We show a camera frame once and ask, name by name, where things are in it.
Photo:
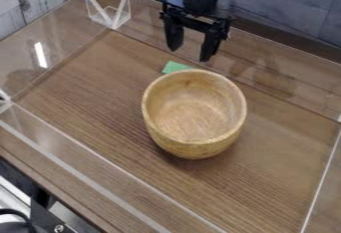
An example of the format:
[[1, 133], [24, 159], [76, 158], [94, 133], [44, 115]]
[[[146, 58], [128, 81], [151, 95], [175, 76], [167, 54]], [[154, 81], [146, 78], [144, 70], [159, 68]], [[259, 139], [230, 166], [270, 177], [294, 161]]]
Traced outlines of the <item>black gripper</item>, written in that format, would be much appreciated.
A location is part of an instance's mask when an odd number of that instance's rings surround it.
[[207, 62], [215, 54], [219, 43], [227, 39], [231, 15], [226, 10], [213, 8], [207, 12], [188, 10], [183, 0], [162, 0], [160, 19], [164, 22], [167, 45], [174, 52], [183, 43], [183, 29], [188, 28], [203, 34], [199, 60]]

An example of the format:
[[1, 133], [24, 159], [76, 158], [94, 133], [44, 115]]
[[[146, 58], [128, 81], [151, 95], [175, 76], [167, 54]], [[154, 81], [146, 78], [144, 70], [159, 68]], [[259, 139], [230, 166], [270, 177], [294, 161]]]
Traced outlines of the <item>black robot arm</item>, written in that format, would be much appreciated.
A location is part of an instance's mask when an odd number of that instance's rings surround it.
[[203, 34], [199, 60], [207, 62], [219, 44], [229, 37], [233, 17], [217, 8], [218, 0], [162, 0], [160, 19], [164, 23], [167, 46], [174, 52], [183, 44], [184, 28]]

